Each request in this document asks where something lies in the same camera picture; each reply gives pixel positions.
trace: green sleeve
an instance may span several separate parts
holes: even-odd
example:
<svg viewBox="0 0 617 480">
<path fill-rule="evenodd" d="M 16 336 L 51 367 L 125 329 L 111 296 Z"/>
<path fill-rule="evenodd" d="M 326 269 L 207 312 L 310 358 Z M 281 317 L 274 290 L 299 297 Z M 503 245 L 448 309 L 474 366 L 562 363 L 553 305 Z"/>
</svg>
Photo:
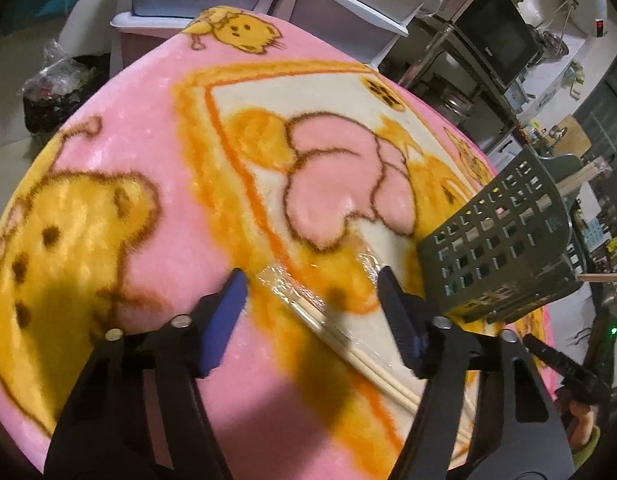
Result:
<svg viewBox="0 0 617 480">
<path fill-rule="evenodd" d="M 595 449 L 595 446 L 597 446 L 599 439 L 600 428 L 594 426 L 589 441 L 579 449 L 572 451 L 573 464 L 575 465 L 575 469 L 578 469 L 591 456 L 593 450 Z"/>
</svg>

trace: microwave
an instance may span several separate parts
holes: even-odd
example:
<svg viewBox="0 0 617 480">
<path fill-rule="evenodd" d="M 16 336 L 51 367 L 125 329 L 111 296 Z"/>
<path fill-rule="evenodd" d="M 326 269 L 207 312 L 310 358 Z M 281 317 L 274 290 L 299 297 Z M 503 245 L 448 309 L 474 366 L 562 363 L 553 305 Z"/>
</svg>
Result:
<svg viewBox="0 0 617 480">
<path fill-rule="evenodd" d="M 538 52 L 538 44 L 518 12 L 522 0 L 445 0 L 436 15 L 458 36 L 506 91 Z"/>
</svg>

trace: silver screw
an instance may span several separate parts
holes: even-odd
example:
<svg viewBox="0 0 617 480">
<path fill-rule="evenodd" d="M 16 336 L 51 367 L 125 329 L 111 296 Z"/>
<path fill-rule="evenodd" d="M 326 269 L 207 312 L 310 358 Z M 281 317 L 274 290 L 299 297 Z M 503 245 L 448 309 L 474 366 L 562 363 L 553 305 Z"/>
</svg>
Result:
<svg viewBox="0 0 617 480">
<path fill-rule="evenodd" d="M 451 322 L 444 316 L 435 316 L 433 318 L 433 324 L 442 330 L 448 330 L 451 328 Z"/>
<path fill-rule="evenodd" d="M 171 320 L 171 325 L 174 328 L 186 328 L 192 323 L 191 316 L 187 314 L 180 314 L 179 316 L 173 317 Z"/>
<path fill-rule="evenodd" d="M 123 335 L 124 335 L 124 332 L 122 332 L 121 329 L 111 328 L 111 330 L 109 330 L 106 334 L 104 334 L 104 338 L 107 341 L 117 341 L 118 339 L 121 339 Z"/>
<path fill-rule="evenodd" d="M 500 337 L 507 343 L 515 343 L 517 341 L 517 334 L 513 330 L 508 330 L 508 328 L 500 332 Z"/>
</svg>

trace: plush tablecloth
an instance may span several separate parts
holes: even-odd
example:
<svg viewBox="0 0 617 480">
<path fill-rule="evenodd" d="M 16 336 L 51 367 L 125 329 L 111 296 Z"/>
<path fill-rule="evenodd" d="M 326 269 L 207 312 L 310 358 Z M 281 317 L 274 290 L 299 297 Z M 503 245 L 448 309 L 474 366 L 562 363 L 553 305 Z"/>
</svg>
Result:
<svg viewBox="0 0 617 480">
<path fill-rule="evenodd" d="M 444 118 L 335 48 L 269 16 L 205 11 L 84 104 L 8 204 L 0 420 L 42 468 L 106 330 L 153 330 L 241 267 L 246 312 L 223 364 L 200 382 L 236 479 L 386 478 L 413 414 L 257 276 L 284 266 L 354 344 L 421 393 L 355 247 L 367 244 L 406 290 L 423 293 L 417 241 L 491 171 Z M 517 327 L 550 337 L 541 310 Z M 464 434 L 475 383 L 469 377 Z M 458 441 L 455 463 L 465 449 Z"/>
</svg>

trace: microwave door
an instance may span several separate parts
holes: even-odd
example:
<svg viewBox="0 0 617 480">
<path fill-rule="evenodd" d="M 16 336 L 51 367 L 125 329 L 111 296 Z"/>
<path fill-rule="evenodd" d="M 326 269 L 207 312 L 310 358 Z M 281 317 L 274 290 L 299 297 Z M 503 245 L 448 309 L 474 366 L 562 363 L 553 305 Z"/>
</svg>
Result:
<svg viewBox="0 0 617 480">
<path fill-rule="evenodd" d="M 537 53 L 538 46 L 511 0 L 472 0 L 455 27 L 507 88 Z"/>
</svg>

